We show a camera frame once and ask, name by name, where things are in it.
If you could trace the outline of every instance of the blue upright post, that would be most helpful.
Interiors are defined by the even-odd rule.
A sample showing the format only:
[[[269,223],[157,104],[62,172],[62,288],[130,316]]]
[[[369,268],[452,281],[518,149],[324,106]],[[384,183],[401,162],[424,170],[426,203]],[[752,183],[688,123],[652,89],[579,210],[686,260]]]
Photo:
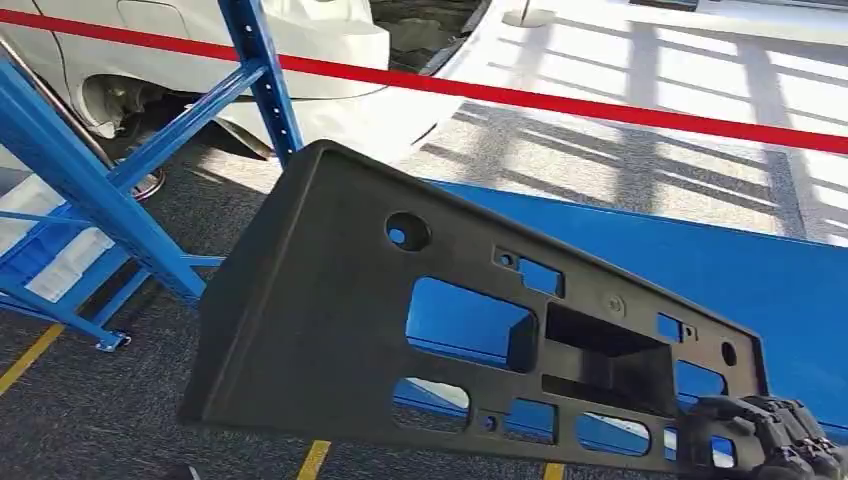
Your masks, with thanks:
[[[94,154],[9,62],[0,62],[0,105],[6,148],[159,281],[189,304],[196,303],[205,283],[182,261],[182,250],[128,192],[106,179]]]
[[[218,0],[218,5],[242,65],[258,61],[266,67],[251,89],[277,158],[285,167],[288,157],[303,147],[303,140],[262,3],[260,0]]]

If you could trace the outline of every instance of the mounting hole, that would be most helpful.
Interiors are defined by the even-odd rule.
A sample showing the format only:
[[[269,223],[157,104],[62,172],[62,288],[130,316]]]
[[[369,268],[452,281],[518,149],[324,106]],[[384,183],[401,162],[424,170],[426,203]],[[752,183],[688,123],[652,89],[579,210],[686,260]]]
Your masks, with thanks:
[[[395,246],[408,252],[418,252],[430,244],[430,227],[408,212],[392,214],[386,220],[386,235]]]
[[[728,367],[736,365],[736,349],[733,348],[733,345],[731,345],[730,342],[722,342],[721,358],[724,359],[724,363],[726,363]]]
[[[483,427],[487,432],[494,432],[498,429],[498,419],[489,415],[483,419]]]

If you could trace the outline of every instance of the rectangular cutout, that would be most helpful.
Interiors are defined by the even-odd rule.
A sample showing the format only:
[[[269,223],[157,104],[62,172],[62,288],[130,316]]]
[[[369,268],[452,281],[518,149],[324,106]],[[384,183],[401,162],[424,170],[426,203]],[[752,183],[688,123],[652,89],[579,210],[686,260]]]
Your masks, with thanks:
[[[518,271],[522,274],[525,287],[565,298],[565,278],[562,272],[523,257],[518,261]]]
[[[680,322],[663,313],[657,314],[657,332],[673,342],[683,341],[683,328]]]
[[[720,468],[733,468],[736,466],[736,446],[733,441],[724,437],[713,435],[710,439],[713,449],[713,463]]]
[[[575,432],[587,450],[641,457],[651,446],[651,433],[645,425],[597,413],[577,417]]]
[[[677,429],[667,427],[663,430],[663,444],[665,446],[665,459],[672,462],[677,461]]]
[[[727,384],[724,377],[712,370],[678,360],[674,376],[677,381],[677,397],[684,408],[705,395],[724,395]]]
[[[542,390],[616,408],[674,415],[670,347],[550,303],[539,358]]]
[[[465,390],[421,378],[395,384],[392,420],[401,427],[459,433],[468,424],[470,400]]]
[[[516,336],[514,329],[522,334]],[[537,331],[536,316],[524,307],[430,277],[413,287],[406,339],[419,350],[499,368],[530,368]],[[521,352],[516,355],[522,362],[514,368],[507,362],[510,349]]]
[[[665,458],[666,460],[677,460],[677,429],[667,427],[664,431]],[[736,466],[736,451],[733,441],[724,437],[713,436],[710,438],[713,463],[721,468],[733,468]]]
[[[556,443],[556,407],[517,398],[506,416],[507,437],[530,443]]]

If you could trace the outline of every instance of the hand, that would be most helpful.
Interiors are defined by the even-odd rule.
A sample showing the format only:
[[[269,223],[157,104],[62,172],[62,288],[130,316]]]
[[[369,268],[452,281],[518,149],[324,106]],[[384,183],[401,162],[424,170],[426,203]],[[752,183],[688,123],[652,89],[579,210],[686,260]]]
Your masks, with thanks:
[[[801,402],[766,396],[702,397],[688,415],[752,423],[766,457],[751,471],[753,480],[848,480],[848,448],[828,440]]]

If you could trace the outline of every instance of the car body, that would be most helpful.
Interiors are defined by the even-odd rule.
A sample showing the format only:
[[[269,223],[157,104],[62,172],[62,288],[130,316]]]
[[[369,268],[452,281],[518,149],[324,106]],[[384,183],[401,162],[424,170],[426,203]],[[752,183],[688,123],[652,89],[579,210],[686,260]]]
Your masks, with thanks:
[[[469,0],[479,5],[463,32],[444,41],[419,71],[454,80],[475,79],[495,41],[487,32],[502,17],[505,0]],[[214,0],[2,0],[0,6],[98,25],[232,44]],[[377,69],[390,67],[392,39],[375,23],[368,0],[263,0],[280,53]],[[232,62],[52,34],[11,25],[0,33],[101,137],[112,138],[130,114],[163,95],[190,104],[233,70]],[[435,126],[459,107],[459,97],[286,71],[284,78],[298,125],[309,143],[329,138],[390,161],[421,145]],[[249,95],[217,121],[248,145],[270,152],[258,109]]]

